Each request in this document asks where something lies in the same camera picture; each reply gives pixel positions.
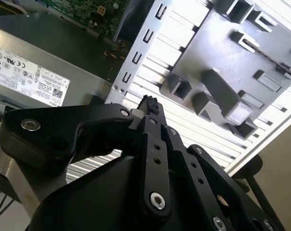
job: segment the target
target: regulatory symbols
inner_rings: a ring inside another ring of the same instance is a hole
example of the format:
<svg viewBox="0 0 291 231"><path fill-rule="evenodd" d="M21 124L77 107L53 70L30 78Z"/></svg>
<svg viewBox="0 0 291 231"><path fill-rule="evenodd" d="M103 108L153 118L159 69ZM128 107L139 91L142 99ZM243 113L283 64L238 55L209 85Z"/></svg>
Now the regulatory symbols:
<svg viewBox="0 0 291 231"><path fill-rule="evenodd" d="M10 69L11 66L8 64L8 63L2 63L2 66L5 68L5 69Z"/></svg>

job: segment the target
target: bolt hole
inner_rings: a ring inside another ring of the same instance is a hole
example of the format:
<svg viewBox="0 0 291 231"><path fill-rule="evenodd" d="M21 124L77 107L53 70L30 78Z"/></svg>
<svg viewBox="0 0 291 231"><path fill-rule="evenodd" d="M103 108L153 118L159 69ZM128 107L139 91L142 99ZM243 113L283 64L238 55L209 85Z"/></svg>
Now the bolt hole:
<svg viewBox="0 0 291 231"><path fill-rule="evenodd" d="M262 224L257 219L253 219L252 222L259 231L264 231Z"/></svg>
<svg viewBox="0 0 291 231"><path fill-rule="evenodd" d="M156 120L154 120L153 118L150 118L150 122L151 122L152 124L157 124Z"/></svg>
<svg viewBox="0 0 291 231"><path fill-rule="evenodd" d="M204 181L203 181L201 178L198 178L198 182L199 182L200 184L204 184Z"/></svg>
<svg viewBox="0 0 291 231"><path fill-rule="evenodd" d="M158 164L158 165L161 164L161 161L160 161L160 159L158 159L158 158L154 158L154 162L155 162L156 164Z"/></svg>
<svg viewBox="0 0 291 231"><path fill-rule="evenodd" d="M155 147L155 149L157 149L157 150L160 150L160 149L161 149L157 144L155 144L154 147Z"/></svg>
<svg viewBox="0 0 291 231"><path fill-rule="evenodd" d="M129 116L129 112L127 112L126 110L122 109L121 110L121 113L125 116Z"/></svg>
<svg viewBox="0 0 291 231"><path fill-rule="evenodd" d="M162 201L162 199L159 197L159 196L155 196L154 197L154 200L155 200L155 202L157 203L157 204L161 204L163 201Z"/></svg>

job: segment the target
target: gray plastic part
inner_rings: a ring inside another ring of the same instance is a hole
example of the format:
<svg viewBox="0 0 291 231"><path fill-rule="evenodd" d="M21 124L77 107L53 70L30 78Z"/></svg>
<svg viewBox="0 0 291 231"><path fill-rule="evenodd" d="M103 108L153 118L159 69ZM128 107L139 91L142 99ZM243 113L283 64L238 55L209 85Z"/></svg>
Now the gray plastic part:
<svg viewBox="0 0 291 231"><path fill-rule="evenodd" d="M242 24L253 9L254 3L249 0L220 0L216 5L217 12L238 24Z"/></svg>
<svg viewBox="0 0 291 231"><path fill-rule="evenodd" d="M252 113L252 108L242 100L231 86L215 71L202 73L202 83L221 109L222 116L235 125L242 124Z"/></svg>
<svg viewBox="0 0 291 231"><path fill-rule="evenodd" d="M170 93L184 100L191 92L191 86L187 78L182 78L174 73L170 73L167 78Z"/></svg>
<svg viewBox="0 0 291 231"><path fill-rule="evenodd" d="M248 40L249 42L251 42L252 44L254 44L255 46L259 47L259 44L250 36L248 36L247 34L243 33L243 32L239 32L239 31L235 31L231 34L231 39L236 42L238 45L240 45L242 48L244 48L247 51L250 51L252 53L255 52L255 50L251 47L249 47L247 44L245 44L243 42L243 40Z"/></svg>
<svg viewBox="0 0 291 231"><path fill-rule="evenodd" d="M242 123L239 126L233 126L231 124L227 124L227 126L235 136L240 138L249 137L257 129L257 126L253 123L253 121L250 118L248 118L244 123Z"/></svg>
<svg viewBox="0 0 291 231"><path fill-rule="evenodd" d="M192 98L192 105L197 116L211 121L209 113L212 106L216 107L214 99L205 92L198 93Z"/></svg>
<svg viewBox="0 0 291 231"><path fill-rule="evenodd" d="M281 89L280 84L276 81L270 74L264 71L257 71L254 75L255 79L257 79L260 83L264 84L264 86L268 87L274 92L277 92Z"/></svg>
<svg viewBox="0 0 291 231"><path fill-rule="evenodd" d="M238 95L250 106L256 107L257 109L261 109L264 106L264 103L253 97L252 95L246 93L241 90Z"/></svg>
<svg viewBox="0 0 291 231"><path fill-rule="evenodd" d="M252 11L247 19L261 31L268 33L272 32L272 29L269 26L277 25L275 20L273 20L262 11Z"/></svg>

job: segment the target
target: rectangular slot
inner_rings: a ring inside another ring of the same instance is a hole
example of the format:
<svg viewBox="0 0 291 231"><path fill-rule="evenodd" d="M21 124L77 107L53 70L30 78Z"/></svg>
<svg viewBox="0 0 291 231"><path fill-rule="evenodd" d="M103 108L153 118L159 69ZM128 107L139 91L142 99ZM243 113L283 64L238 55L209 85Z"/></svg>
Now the rectangular slot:
<svg viewBox="0 0 291 231"><path fill-rule="evenodd" d="M244 92L243 90L240 91L239 96L246 101L248 104L261 109L264 106L264 103L253 97L252 95Z"/></svg>
<svg viewBox="0 0 291 231"><path fill-rule="evenodd" d="M191 91L191 86L187 82L180 82L178 88L175 90L174 95L181 98L182 100L186 98L186 96Z"/></svg>
<svg viewBox="0 0 291 231"><path fill-rule="evenodd" d="M128 74L128 72L126 72L122 81L124 83L127 83L130 77L131 77L131 74Z"/></svg>
<svg viewBox="0 0 291 231"><path fill-rule="evenodd" d="M151 32L150 29L148 29L146 34L145 34L145 36L144 36L144 38L143 38L143 41L146 42L146 43L149 43L151 38L152 38L152 36L153 36L153 34L154 34L154 32L153 31Z"/></svg>
<svg viewBox="0 0 291 231"><path fill-rule="evenodd" d="M245 0L239 0L233 10L229 13L229 18L232 22L242 24L246 20L249 13L252 11L253 5Z"/></svg>
<svg viewBox="0 0 291 231"><path fill-rule="evenodd" d="M274 92L278 92L281 86L274 81L273 77L264 71L258 71L254 76L260 83Z"/></svg>
<svg viewBox="0 0 291 231"><path fill-rule="evenodd" d="M136 52L134 58L132 59L132 62L133 62L134 64L138 64L138 62L139 62L141 56L142 56L142 54L139 54L139 52Z"/></svg>
<svg viewBox="0 0 291 231"><path fill-rule="evenodd" d="M166 9L167 9L166 6L164 6L163 4L160 4L160 7L159 7L155 17L158 18L159 20L162 19Z"/></svg>

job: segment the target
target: metal slot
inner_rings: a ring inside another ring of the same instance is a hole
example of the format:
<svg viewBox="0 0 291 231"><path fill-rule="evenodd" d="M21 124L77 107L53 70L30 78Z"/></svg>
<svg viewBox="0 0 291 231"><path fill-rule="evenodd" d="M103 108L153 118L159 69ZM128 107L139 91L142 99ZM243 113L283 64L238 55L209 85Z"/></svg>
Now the metal slot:
<svg viewBox="0 0 291 231"><path fill-rule="evenodd" d="M146 42L146 43L149 43L151 38L152 38L152 36L153 36L153 34L154 34L154 32L153 31L150 32L150 29L148 29L146 34L145 34L145 36L144 36L144 38L143 38L143 41Z"/></svg>
<svg viewBox="0 0 291 231"><path fill-rule="evenodd" d="M266 86L267 88L274 92L278 92L281 89L281 86L278 84L278 81L264 71L260 70L256 72L254 78L256 78L260 83L262 83L264 86Z"/></svg>
<svg viewBox="0 0 291 231"><path fill-rule="evenodd" d="M139 55L138 55L138 54L139 54L139 52L136 52L134 58L132 59L132 62L133 62L134 64L137 64L137 63L139 62L141 56L142 56L142 54L139 54Z"/></svg>
<svg viewBox="0 0 291 231"><path fill-rule="evenodd" d="M245 91L241 90L238 94L246 103L249 105L252 105L258 109L261 109L264 106L264 103L260 100L256 99L252 95L246 93Z"/></svg>
<svg viewBox="0 0 291 231"><path fill-rule="evenodd" d="M166 9L167 9L166 6L164 7L163 4L160 4L160 7L159 7L155 17L158 18L159 20L162 19Z"/></svg>
<svg viewBox="0 0 291 231"><path fill-rule="evenodd" d="M131 74L128 74L128 72L126 72L122 81L124 83L127 83L130 77L131 77Z"/></svg>

